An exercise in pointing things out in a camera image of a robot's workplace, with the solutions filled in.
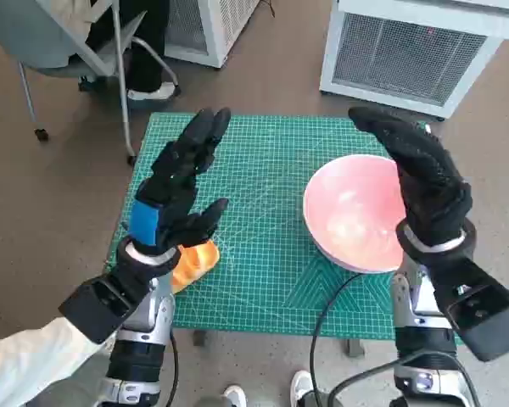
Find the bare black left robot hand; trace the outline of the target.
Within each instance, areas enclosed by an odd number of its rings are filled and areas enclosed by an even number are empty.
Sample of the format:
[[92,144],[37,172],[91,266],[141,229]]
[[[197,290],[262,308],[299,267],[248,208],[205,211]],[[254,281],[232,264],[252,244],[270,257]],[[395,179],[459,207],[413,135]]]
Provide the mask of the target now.
[[209,241],[227,209],[218,198],[203,212],[193,212],[197,177],[215,160],[231,110],[201,109],[175,141],[166,143],[151,166],[152,175],[137,189],[131,208],[128,235],[136,250],[160,255],[170,248],[189,248]]

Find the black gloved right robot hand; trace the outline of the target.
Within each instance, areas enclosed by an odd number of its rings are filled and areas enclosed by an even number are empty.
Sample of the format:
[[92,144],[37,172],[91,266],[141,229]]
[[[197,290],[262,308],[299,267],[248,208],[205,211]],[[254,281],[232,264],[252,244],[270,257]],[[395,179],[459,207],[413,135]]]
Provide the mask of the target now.
[[427,246],[461,235],[473,206],[463,179],[440,140],[418,123],[368,107],[349,109],[359,131],[373,134],[397,165],[406,220]]

